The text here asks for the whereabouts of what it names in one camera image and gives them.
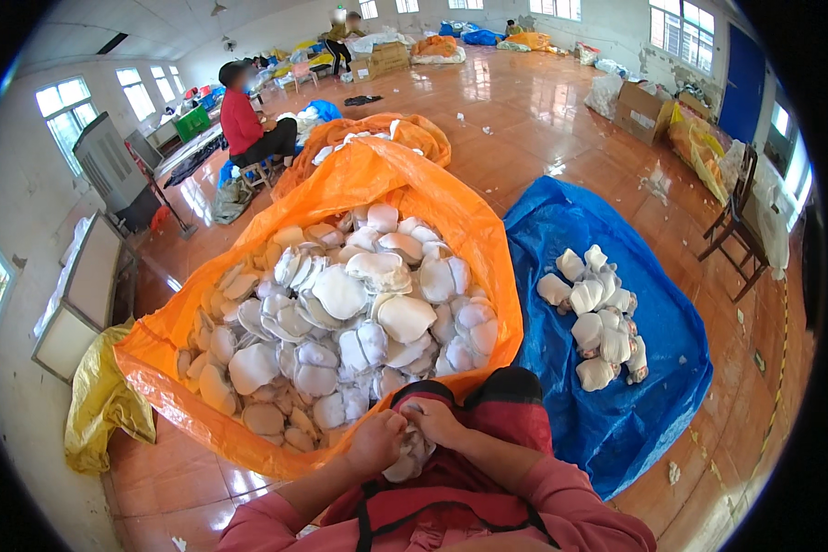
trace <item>ceiling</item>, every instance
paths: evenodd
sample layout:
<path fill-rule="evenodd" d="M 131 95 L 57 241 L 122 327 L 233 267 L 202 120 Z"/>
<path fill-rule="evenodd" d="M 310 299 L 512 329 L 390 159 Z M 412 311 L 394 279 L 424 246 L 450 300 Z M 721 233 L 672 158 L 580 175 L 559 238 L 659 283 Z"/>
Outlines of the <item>ceiling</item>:
<path fill-rule="evenodd" d="M 22 50 L 17 74 L 101 59 L 177 60 L 221 35 L 296 4 L 295 0 L 63 0 Z M 117 33 L 129 35 L 104 56 L 95 52 Z"/>

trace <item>woman in red jacket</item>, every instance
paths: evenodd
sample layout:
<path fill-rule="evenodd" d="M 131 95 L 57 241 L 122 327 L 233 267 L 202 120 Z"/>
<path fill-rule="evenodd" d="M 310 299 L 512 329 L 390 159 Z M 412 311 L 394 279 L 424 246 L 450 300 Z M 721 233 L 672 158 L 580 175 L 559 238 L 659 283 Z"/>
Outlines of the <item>woman in red jacket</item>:
<path fill-rule="evenodd" d="M 501 368 L 463 406 L 438 381 L 419 381 L 365 421 L 350 450 L 240 506 L 218 550 L 564 550 L 651 552 L 641 520 L 605 506 L 586 474 L 552 457 L 540 380 Z M 390 484 L 415 424 L 438 445 L 420 476 Z M 317 529 L 297 534 L 327 506 Z"/>
<path fill-rule="evenodd" d="M 244 61 L 225 63 L 218 72 L 218 80 L 227 88 L 221 105 L 221 128 L 230 146 L 230 160 L 242 168 L 277 155 L 282 160 L 274 160 L 274 164 L 282 162 L 290 167 L 298 139 L 298 123 L 291 118 L 259 120 L 248 94 L 243 92 L 251 72 L 252 66 Z"/>

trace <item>tiled floor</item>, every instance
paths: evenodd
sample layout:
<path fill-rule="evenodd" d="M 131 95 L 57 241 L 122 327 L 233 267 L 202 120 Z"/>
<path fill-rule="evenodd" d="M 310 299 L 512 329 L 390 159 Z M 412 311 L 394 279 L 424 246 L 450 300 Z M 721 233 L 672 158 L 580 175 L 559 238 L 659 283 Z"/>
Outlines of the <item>tiled floor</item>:
<path fill-rule="evenodd" d="M 641 517 L 663 550 L 717 547 L 757 499 L 809 377 L 812 338 L 803 330 L 799 248 L 793 243 L 783 348 L 783 282 L 767 274 L 738 305 L 732 304 L 741 279 L 729 262 L 719 253 L 696 261 L 706 246 L 702 232 L 720 206 L 667 146 L 647 147 L 585 108 L 583 98 L 596 70 L 540 53 L 471 47 L 467 54 L 461 65 L 415 66 L 360 85 L 323 80 L 318 93 L 304 84 L 301 95 L 265 94 L 264 108 L 297 111 L 314 98 L 342 106 L 345 97 L 382 94 L 379 102 L 341 107 L 342 113 L 349 118 L 382 111 L 428 117 L 451 142 L 448 171 L 477 190 L 498 215 L 543 174 L 588 187 L 617 208 L 702 315 L 715 372 L 687 431 L 608 505 Z M 457 113 L 464 114 L 465 123 Z M 491 127 L 494 134 L 483 133 L 482 127 Z M 233 224 L 209 221 L 225 160 L 226 152 L 215 153 L 192 177 L 167 191 L 182 217 L 198 224 L 199 231 L 184 242 L 169 219 L 143 239 L 139 250 L 146 266 L 139 281 L 138 315 L 165 304 L 173 287 L 228 249 L 253 215 L 270 206 L 269 194 L 260 193 Z M 656 160 L 673 181 L 668 207 L 646 188 L 638 189 L 639 178 L 649 175 Z M 765 372 L 752 359 L 755 350 L 766 361 Z M 103 480 L 117 533 L 130 551 L 174 550 L 172 537 L 183 539 L 189 551 L 210 549 L 235 506 L 265 493 L 268 481 L 216 457 L 163 418 L 157 433 L 155 446 L 141 445 L 122 432 L 111 441 L 111 471 Z M 673 486 L 668 482 L 671 461 L 681 468 L 681 479 Z"/>

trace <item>orange tarp bag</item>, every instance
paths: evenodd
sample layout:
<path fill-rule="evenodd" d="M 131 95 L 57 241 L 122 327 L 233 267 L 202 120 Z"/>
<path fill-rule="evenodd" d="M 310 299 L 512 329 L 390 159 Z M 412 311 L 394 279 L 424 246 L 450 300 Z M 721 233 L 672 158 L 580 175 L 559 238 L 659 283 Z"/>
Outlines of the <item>orange tarp bag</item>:
<path fill-rule="evenodd" d="M 428 36 L 411 47 L 411 56 L 443 56 L 450 58 L 457 51 L 457 41 L 452 36 Z"/>
<path fill-rule="evenodd" d="M 542 33 L 519 33 L 509 36 L 506 40 L 523 44 L 534 52 L 547 52 L 549 51 L 549 46 L 551 46 L 549 41 L 552 38 L 548 34 Z"/>
<path fill-rule="evenodd" d="M 451 144 L 442 129 L 434 125 L 429 119 L 420 115 L 403 116 L 400 113 L 379 113 L 366 116 L 357 121 L 351 119 L 335 119 L 324 125 L 312 129 L 310 138 L 304 144 L 304 151 L 295 157 L 291 165 L 276 183 L 270 192 L 273 201 L 278 201 L 288 195 L 300 183 L 307 180 L 316 171 L 312 164 L 313 158 L 326 146 L 337 146 L 342 143 L 347 134 L 357 132 L 389 133 L 389 126 L 399 119 L 393 141 L 411 149 L 420 149 L 426 159 L 440 167 L 447 167 L 451 162 Z"/>
<path fill-rule="evenodd" d="M 166 419 L 222 457 L 278 480 L 294 480 L 350 445 L 358 424 L 385 410 L 384 397 L 333 448 L 293 455 L 220 414 L 177 381 L 175 352 L 187 335 L 203 291 L 276 230 L 316 224 L 356 206 L 385 201 L 401 217 L 436 227 L 455 254 L 469 262 L 499 320 L 497 344 L 486 368 L 439 378 L 458 400 L 515 358 L 523 338 L 521 307 L 503 222 L 466 184 L 409 148 L 381 138 L 356 138 L 320 164 L 301 185 L 255 215 L 232 248 L 199 267 L 166 305 L 136 321 L 114 347 L 126 380 Z"/>

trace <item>pink sleeve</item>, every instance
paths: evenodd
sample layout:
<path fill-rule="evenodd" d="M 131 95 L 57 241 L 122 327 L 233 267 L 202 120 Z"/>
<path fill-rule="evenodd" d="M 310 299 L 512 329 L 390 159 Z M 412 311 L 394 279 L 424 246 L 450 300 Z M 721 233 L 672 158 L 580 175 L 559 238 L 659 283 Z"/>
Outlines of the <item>pink sleeve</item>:
<path fill-rule="evenodd" d="M 277 552 L 298 541 L 306 526 L 287 500 L 268 493 L 236 509 L 221 533 L 219 552 Z"/>
<path fill-rule="evenodd" d="M 584 471 L 545 457 L 524 476 L 519 496 L 539 512 L 573 525 L 588 550 L 656 550 L 650 528 L 637 517 L 601 502 Z"/>

